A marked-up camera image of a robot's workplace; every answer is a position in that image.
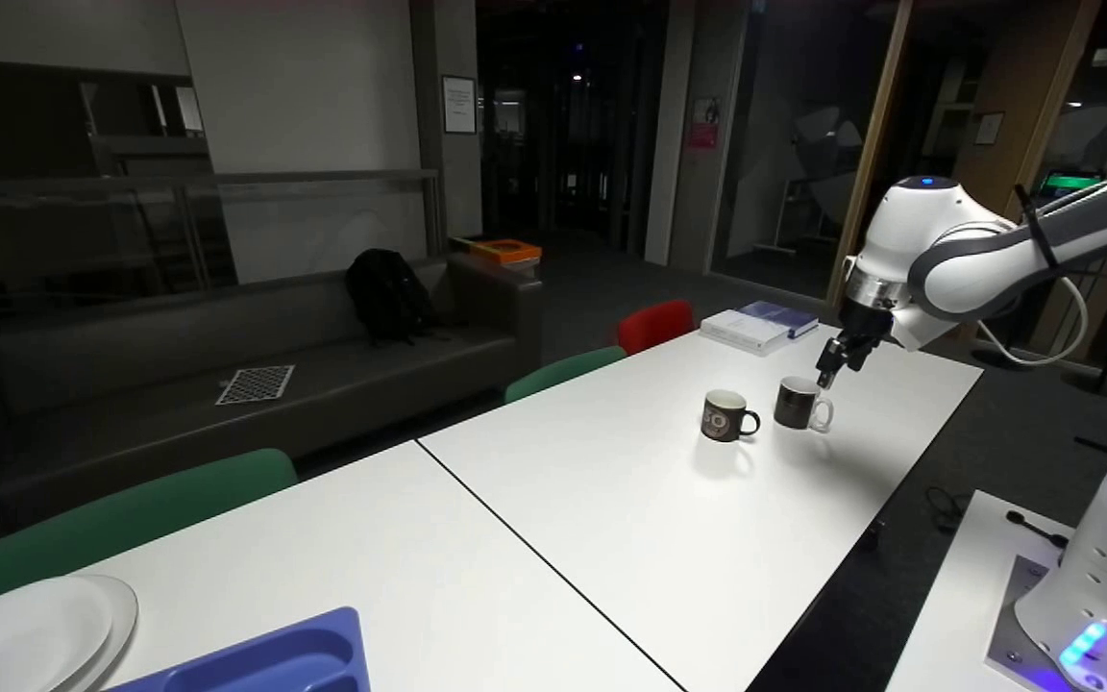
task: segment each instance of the white table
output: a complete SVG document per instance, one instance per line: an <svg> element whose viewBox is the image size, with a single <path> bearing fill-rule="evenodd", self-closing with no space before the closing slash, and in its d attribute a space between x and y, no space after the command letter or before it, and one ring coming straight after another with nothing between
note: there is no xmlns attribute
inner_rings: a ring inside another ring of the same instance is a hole
<svg viewBox="0 0 1107 692"><path fill-rule="evenodd" d="M900 652L887 692L1026 692L1026 684L989 661L989 643L1004 610L1013 558L1053 565L1055 549L1026 528L1007 524L1004 515L1010 506L1013 503L989 492L973 494L968 515L939 569L932 590L925 597L921 613L914 620L914 630ZM1046 515L1026 506L1013 511L1053 533L1071 533Z"/></svg>
<svg viewBox="0 0 1107 692"><path fill-rule="evenodd" d="M374 688L672 688L412 442L92 574L138 590L111 684L349 603Z"/></svg>
<svg viewBox="0 0 1107 692"><path fill-rule="evenodd" d="M978 370L880 346L835 385L828 433L770 420L835 329L770 358L684 335L421 439L688 688L745 688L846 562ZM763 430L705 442L705 389Z"/></svg>

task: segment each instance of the gray couch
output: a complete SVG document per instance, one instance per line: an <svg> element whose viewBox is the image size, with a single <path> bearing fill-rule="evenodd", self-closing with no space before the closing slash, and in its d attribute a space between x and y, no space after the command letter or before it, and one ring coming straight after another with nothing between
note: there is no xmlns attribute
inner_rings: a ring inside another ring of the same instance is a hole
<svg viewBox="0 0 1107 692"><path fill-rule="evenodd" d="M508 385L539 365L539 280L418 265L442 328L367 340L343 271L0 328L0 515L28 524L222 452L293 457ZM238 365L295 371L213 407Z"/></svg>

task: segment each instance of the backpack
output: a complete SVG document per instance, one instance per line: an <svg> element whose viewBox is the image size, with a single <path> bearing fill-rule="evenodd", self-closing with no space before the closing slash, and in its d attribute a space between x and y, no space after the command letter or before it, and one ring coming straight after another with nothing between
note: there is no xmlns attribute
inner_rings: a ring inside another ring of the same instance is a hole
<svg viewBox="0 0 1107 692"><path fill-rule="evenodd" d="M412 340L413 335L433 328L430 290L390 248L358 253L344 285L358 321L374 340Z"/></svg>

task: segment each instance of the green cushion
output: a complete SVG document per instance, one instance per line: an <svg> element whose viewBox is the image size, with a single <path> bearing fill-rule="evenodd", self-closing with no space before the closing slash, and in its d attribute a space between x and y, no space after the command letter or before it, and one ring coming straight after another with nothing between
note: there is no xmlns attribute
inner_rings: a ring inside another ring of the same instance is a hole
<svg viewBox="0 0 1107 692"><path fill-rule="evenodd" d="M559 385L559 379L572 379L572 378L581 378L581 371L602 370L602 365L622 361L622 358L627 358L627 351L602 346L602 351L584 351L584 352L549 361L549 365L540 365L539 371L526 371L526 378L512 379L512 385L504 389L504 399L512 402L512 399L535 397L535 390L540 390L540 389L554 389L554 385Z"/></svg>
<svg viewBox="0 0 1107 692"><path fill-rule="evenodd" d="M0 539L0 590L61 578L295 484L279 449L169 471Z"/></svg>

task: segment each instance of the blue tray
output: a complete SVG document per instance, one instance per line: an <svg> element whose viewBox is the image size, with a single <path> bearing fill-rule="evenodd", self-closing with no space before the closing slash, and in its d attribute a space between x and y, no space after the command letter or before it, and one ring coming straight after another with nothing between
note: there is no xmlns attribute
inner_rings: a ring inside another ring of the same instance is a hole
<svg viewBox="0 0 1107 692"><path fill-rule="evenodd" d="M138 675L124 692L367 692L352 606Z"/></svg>

